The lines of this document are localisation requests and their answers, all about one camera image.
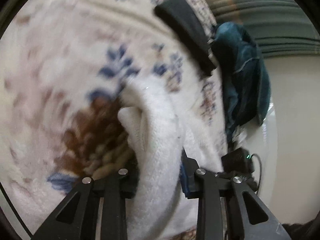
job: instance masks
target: black strap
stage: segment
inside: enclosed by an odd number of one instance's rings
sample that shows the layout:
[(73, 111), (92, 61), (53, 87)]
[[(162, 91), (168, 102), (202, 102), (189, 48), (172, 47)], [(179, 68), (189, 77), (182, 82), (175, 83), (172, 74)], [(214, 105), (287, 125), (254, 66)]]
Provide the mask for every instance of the black strap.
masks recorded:
[(204, 74), (211, 76), (216, 68), (210, 60), (210, 45), (201, 22), (186, 0), (164, 0), (154, 9), (161, 18), (178, 35), (181, 42), (189, 49), (200, 64)]

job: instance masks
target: white surface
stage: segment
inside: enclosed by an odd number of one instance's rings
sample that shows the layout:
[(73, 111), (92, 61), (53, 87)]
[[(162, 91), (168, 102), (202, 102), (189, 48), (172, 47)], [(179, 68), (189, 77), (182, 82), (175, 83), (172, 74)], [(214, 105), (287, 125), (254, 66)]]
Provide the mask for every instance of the white surface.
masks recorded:
[[(259, 197), (266, 206), (270, 206), (271, 196), (276, 178), (277, 162), (277, 128), (276, 114), (273, 103), (270, 103), (267, 117), (262, 126), (257, 125), (255, 119), (243, 127), (247, 129), (247, 139), (244, 147), (250, 154), (258, 154), (262, 161), (262, 180), (260, 184)], [(259, 162), (253, 157), (255, 172), (253, 176), (259, 181)]]
[(320, 209), (320, 56), (265, 60), (277, 114), (278, 160), (270, 210), (305, 223)]

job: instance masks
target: black cable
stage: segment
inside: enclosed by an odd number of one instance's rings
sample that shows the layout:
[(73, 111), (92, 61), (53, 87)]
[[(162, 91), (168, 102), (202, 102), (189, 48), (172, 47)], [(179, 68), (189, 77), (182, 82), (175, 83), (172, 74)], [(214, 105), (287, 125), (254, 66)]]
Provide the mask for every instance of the black cable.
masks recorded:
[(258, 161), (259, 161), (259, 166), (260, 166), (260, 174), (259, 174), (259, 183), (258, 183), (258, 190), (257, 190), (257, 195), (259, 193), (259, 189), (260, 189), (260, 184), (261, 184), (261, 178), (262, 178), (262, 161), (259, 155), (257, 155), (256, 153), (251, 155), (251, 158), (255, 156), (257, 157)]
[(4, 190), (4, 187), (2, 186), (1, 182), (0, 182), (0, 190), (2, 192), (2, 194), (4, 195), (5, 200), (7, 201), (7, 203), (9, 204), (12, 212), (14, 213), (14, 215), (16, 216), (16, 218), (18, 219), (18, 221), (20, 222), (20, 224), (22, 225), (23, 229), (26, 231), (26, 233), (28, 234), (28, 236), (30, 236), (30, 238), (33, 237), (33, 234), (30, 232), (29, 228), (26, 226), (26, 224), (23, 222), (22, 218), (20, 217), (20, 215), (18, 214), (17, 210), (15, 209), (15, 207), (13, 206), (9, 196), (7, 195), (6, 191)]

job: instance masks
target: fleece blanket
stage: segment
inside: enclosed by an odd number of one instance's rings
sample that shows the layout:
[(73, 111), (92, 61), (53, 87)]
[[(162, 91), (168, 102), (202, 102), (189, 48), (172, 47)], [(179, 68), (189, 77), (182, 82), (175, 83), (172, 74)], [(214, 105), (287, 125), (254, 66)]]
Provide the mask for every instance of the fleece blanket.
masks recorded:
[[(226, 153), (219, 69), (202, 77), (154, 16), (161, 1), (29, 0), (1, 38), (0, 180), (32, 233), (79, 178), (107, 176), (134, 154), (117, 119), (128, 77), (163, 79)], [(207, 3), (187, 1), (210, 37)]]

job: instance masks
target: metal screw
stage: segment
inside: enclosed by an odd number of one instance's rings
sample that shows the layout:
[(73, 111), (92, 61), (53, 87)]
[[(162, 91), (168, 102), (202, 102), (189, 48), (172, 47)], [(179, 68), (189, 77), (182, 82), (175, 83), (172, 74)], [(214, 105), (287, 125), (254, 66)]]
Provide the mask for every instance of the metal screw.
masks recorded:
[(205, 169), (197, 169), (196, 173), (198, 173), (199, 175), (204, 175), (205, 174)]
[(128, 170), (127, 169), (119, 169), (118, 173), (120, 175), (126, 175), (128, 173)]
[(91, 180), (92, 179), (90, 177), (85, 177), (85, 178), (82, 179), (82, 183), (83, 184), (89, 184), (91, 182)]
[(242, 182), (242, 179), (240, 177), (233, 177), (233, 181), (235, 183), (241, 183)]

